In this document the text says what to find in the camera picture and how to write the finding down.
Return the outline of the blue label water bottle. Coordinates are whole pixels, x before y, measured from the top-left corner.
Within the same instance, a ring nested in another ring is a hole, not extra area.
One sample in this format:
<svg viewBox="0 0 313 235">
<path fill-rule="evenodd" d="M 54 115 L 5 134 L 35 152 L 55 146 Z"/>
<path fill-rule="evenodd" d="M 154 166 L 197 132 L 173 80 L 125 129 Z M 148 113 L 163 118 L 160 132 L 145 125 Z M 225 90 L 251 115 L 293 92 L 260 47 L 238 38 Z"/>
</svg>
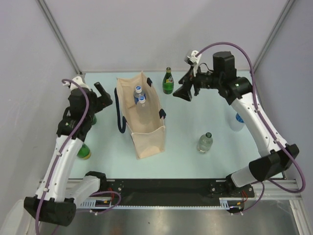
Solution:
<svg viewBox="0 0 313 235">
<path fill-rule="evenodd" d="M 134 103 L 135 104 L 138 103 L 140 96 L 146 97 L 146 93 L 143 90 L 142 86 L 138 85 L 135 87 L 135 90 L 134 90 Z"/>
</svg>

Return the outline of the clear unlabelled plastic water bottle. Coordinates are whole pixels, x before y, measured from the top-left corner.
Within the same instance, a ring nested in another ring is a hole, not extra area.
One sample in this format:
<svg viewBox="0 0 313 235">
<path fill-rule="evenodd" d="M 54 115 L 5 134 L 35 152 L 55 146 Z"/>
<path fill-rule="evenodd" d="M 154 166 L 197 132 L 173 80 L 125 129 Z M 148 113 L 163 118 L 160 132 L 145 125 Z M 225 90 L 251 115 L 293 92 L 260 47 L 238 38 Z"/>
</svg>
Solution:
<svg viewBox="0 0 313 235">
<path fill-rule="evenodd" d="M 136 104 L 136 110 L 139 116 L 139 122 L 144 125 L 150 124 L 151 122 L 150 105 L 144 96 L 139 97 L 139 101 Z"/>
</svg>

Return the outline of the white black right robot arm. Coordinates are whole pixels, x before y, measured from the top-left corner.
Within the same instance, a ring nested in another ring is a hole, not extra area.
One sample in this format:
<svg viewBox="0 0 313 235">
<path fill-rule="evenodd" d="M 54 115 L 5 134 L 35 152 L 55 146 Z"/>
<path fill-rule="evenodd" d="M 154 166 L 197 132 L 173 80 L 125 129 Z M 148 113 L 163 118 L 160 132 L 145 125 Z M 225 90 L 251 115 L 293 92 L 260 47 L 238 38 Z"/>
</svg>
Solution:
<svg viewBox="0 0 313 235">
<path fill-rule="evenodd" d="M 181 87 L 173 95 L 191 101 L 200 89 L 216 89 L 243 119 L 257 145 L 260 158 L 226 177 L 226 192 L 230 196 L 238 196 L 245 186 L 262 182 L 287 170 L 299 154 L 299 149 L 296 144 L 288 144 L 273 127 L 253 94 L 249 80 L 237 76 L 235 58 L 231 52 L 214 53 L 213 69 L 207 72 L 201 71 L 200 58 L 196 50 L 187 53 L 185 61 L 190 69 L 180 79 Z"/>
</svg>

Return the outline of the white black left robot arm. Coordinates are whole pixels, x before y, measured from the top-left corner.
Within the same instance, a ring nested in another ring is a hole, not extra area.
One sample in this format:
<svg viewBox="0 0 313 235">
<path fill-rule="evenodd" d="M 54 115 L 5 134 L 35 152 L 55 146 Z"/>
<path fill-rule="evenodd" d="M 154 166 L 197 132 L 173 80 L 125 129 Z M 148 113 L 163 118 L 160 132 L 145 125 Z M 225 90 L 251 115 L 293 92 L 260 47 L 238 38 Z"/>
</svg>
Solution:
<svg viewBox="0 0 313 235">
<path fill-rule="evenodd" d="M 45 177 L 33 197 L 26 197 L 23 207 L 36 220 L 68 226 L 76 208 L 93 193 L 104 195 L 109 187 L 106 175 L 89 171 L 82 181 L 67 190 L 67 181 L 79 150 L 83 147 L 96 113 L 112 105 L 111 96 L 99 82 L 94 86 L 100 96 L 84 82 L 67 81 L 69 106 L 58 124 L 56 144 Z"/>
</svg>

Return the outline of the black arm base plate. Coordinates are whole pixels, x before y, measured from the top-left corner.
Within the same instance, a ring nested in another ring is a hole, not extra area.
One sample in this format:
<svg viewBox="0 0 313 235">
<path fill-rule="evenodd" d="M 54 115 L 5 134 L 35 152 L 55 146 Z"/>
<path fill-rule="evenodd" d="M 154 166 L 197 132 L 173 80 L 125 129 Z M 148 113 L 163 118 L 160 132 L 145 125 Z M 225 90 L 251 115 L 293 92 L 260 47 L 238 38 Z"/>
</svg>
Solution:
<svg viewBox="0 0 313 235">
<path fill-rule="evenodd" d="M 213 198 L 249 198 L 246 185 L 229 188 L 225 179 L 108 179 L 104 189 L 120 193 L 122 205 L 204 206 Z"/>
</svg>

